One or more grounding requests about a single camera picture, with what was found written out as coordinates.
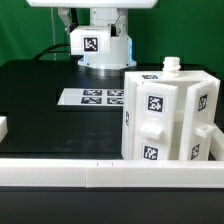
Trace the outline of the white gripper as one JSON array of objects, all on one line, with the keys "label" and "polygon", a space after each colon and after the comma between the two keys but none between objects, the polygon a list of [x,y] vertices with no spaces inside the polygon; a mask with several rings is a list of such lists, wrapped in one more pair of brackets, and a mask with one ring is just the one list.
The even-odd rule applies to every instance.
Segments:
[{"label": "white gripper", "polygon": [[26,0],[32,7],[59,8],[58,15],[70,33],[72,21],[68,8],[113,8],[110,25],[111,36],[119,37],[127,33],[127,10],[121,8],[153,8],[158,0]]}]

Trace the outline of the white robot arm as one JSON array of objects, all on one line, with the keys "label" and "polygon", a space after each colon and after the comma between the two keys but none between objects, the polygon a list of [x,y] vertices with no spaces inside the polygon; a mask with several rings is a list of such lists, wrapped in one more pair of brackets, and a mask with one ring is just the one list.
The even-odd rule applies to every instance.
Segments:
[{"label": "white robot arm", "polygon": [[72,56],[79,66],[96,70],[120,70],[136,65],[128,36],[128,10],[153,8],[158,0],[26,0],[31,7],[57,8],[67,28],[73,23],[70,9],[89,8],[90,25],[69,32]]}]

